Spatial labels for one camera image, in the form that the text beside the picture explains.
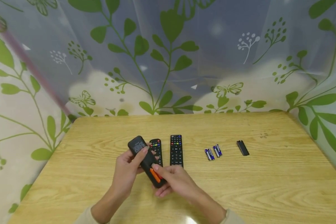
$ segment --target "blue battery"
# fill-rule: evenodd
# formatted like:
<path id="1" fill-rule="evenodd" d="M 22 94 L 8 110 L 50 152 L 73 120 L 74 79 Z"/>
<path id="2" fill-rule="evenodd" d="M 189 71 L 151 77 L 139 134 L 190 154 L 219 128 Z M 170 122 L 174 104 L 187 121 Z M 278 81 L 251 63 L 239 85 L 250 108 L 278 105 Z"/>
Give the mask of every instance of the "blue battery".
<path id="1" fill-rule="evenodd" d="M 212 150 L 209 148 L 208 149 L 208 153 L 209 153 L 209 155 L 210 155 L 210 158 L 212 159 L 212 160 L 215 160 L 215 158 L 214 158 L 214 156 L 213 156 L 213 153 L 212 153 Z"/>
<path id="2" fill-rule="evenodd" d="M 213 146 L 213 150 L 214 150 L 214 152 L 215 152 L 215 155 L 217 155 L 217 157 L 219 158 L 220 155 L 219 155 L 219 152 L 218 152 L 217 147 L 216 147 L 216 146 Z"/>
<path id="3" fill-rule="evenodd" d="M 216 147 L 217 147 L 217 150 L 218 150 L 219 155 L 222 156 L 223 154 L 222 154 L 222 151 L 221 151 L 220 148 L 219 148 L 219 145 L 216 144 Z"/>
<path id="4" fill-rule="evenodd" d="M 208 149 L 206 149 L 206 150 L 205 150 L 205 154 L 207 155 L 207 157 L 208 157 L 208 160 L 209 160 L 209 161 L 210 161 L 210 160 L 212 160 L 212 159 L 210 158 L 210 155 L 209 155 Z"/>

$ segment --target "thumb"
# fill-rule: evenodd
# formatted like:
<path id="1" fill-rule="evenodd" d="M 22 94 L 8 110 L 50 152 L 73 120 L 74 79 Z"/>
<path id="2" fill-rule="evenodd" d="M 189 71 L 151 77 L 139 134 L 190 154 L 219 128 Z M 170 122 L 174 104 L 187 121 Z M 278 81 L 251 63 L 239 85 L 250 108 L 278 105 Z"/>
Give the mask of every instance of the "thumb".
<path id="1" fill-rule="evenodd" d="M 155 163 L 152 164 L 152 168 L 157 174 L 159 174 L 161 177 L 163 177 L 164 179 L 169 181 L 169 179 L 171 177 L 170 172 L 168 172 L 166 169 L 164 169 L 163 167 L 161 167 L 160 165 L 155 164 Z"/>
<path id="2" fill-rule="evenodd" d="M 137 155 L 134 157 L 132 160 L 132 164 L 137 168 L 139 167 L 140 163 L 143 161 L 145 156 L 147 155 L 148 152 L 148 146 L 144 147 L 141 151 L 137 153 Z"/>

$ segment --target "hand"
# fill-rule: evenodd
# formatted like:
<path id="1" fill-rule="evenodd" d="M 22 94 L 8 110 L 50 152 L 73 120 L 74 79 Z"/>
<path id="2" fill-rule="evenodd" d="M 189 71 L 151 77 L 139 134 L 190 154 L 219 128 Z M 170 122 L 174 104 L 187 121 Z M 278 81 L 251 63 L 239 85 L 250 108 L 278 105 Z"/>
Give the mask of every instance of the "hand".
<path id="1" fill-rule="evenodd" d="M 135 157 L 130 150 L 117 157 L 111 185 L 116 195 L 124 199 L 130 195 L 136 175 L 144 172 L 140 167 L 140 163 L 145 158 L 147 152 L 148 147 L 144 147 Z"/>
<path id="2" fill-rule="evenodd" d="M 148 152 L 148 147 L 143 148 L 134 157 L 130 150 L 124 152 L 116 159 L 116 167 L 112 185 L 105 195 L 91 208 L 92 217 L 100 224 L 111 220 L 114 213 L 131 193 L 136 175 L 143 172 L 139 167 Z"/>
<path id="3" fill-rule="evenodd" d="M 156 191 L 156 196 L 164 197 L 173 191 L 192 202 L 195 196 L 202 190 L 181 166 L 161 167 L 153 164 L 152 168 L 168 182 Z"/>
<path id="4" fill-rule="evenodd" d="M 174 191 L 196 206 L 209 223 L 218 224 L 224 220 L 226 210 L 200 189 L 181 166 L 161 167 L 153 164 L 152 168 L 167 181 L 156 191 L 156 196 L 164 197 Z"/>

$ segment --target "remote control with colored buttons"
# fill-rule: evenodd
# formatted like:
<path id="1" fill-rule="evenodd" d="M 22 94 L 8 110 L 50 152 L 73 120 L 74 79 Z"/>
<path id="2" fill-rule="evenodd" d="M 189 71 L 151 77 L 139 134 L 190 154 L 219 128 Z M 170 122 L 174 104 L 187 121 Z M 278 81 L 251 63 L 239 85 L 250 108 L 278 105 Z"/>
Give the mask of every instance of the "remote control with colored buttons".
<path id="1" fill-rule="evenodd" d="M 130 142 L 128 142 L 128 148 L 132 152 L 134 156 L 139 153 L 144 147 L 146 147 L 147 144 L 144 141 L 144 139 L 141 136 L 137 136 L 134 139 L 132 139 Z M 152 169 L 152 164 L 156 163 L 158 164 L 158 161 L 154 157 L 153 153 L 151 152 L 151 149 L 148 149 L 148 153 L 146 154 L 143 161 L 140 163 L 142 169 L 147 174 L 151 182 L 153 183 L 155 188 L 161 188 L 165 183 L 166 180 L 163 179 L 159 174 L 157 174 Z"/>
<path id="2" fill-rule="evenodd" d="M 170 136 L 170 165 L 183 167 L 183 146 L 181 135 Z"/>
<path id="3" fill-rule="evenodd" d="M 156 152 L 155 156 L 159 156 L 158 160 L 158 164 L 163 167 L 163 160 L 162 160 L 162 144 L 161 144 L 161 140 L 160 139 L 152 139 L 151 141 L 151 145 L 149 146 L 151 148 L 152 151 Z"/>

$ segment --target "orange tab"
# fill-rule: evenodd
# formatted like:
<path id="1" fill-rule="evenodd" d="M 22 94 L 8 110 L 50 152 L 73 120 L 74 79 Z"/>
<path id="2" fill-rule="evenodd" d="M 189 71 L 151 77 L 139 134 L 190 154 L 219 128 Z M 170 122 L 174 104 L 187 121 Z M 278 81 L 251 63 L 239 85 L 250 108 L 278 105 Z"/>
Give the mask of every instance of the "orange tab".
<path id="1" fill-rule="evenodd" d="M 153 177 L 154 177 L 154 179 L 158 182 L 158 183 L 160 183 L 161 182 L 161 180 L 159 179 L 159 177 L 158 177 L 158 175 L 157 175 L 157 173 L 156 172 L 154 172 L 154 170 L 151 168 L 151 169 L 149 169 L 149 171 L 151 172 L 151 174 L 153 175 Z"/>

